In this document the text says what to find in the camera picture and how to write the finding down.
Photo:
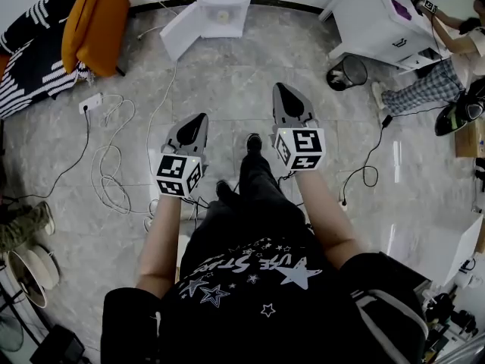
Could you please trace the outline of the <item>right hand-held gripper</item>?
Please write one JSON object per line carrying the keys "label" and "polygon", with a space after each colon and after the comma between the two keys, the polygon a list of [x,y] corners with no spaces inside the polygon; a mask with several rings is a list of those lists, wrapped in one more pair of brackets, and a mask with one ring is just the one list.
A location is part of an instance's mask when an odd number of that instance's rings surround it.
{"label": "right hand-held gripper", "polygon": [[318,169],[326,155],[325,136],[310,100],[286,83],[274,85],[272,99],[270,138],[284,167],[289,171]]}

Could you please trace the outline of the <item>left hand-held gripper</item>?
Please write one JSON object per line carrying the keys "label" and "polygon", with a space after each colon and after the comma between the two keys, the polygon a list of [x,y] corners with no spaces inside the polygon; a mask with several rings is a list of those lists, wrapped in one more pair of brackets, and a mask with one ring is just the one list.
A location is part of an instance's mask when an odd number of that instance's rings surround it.
{"label": "left hand-held gripper", "polygon": [[161,146],[155,181],[161,195],[190,198],[205,173],[208,116],[191,115],[169,131]]}

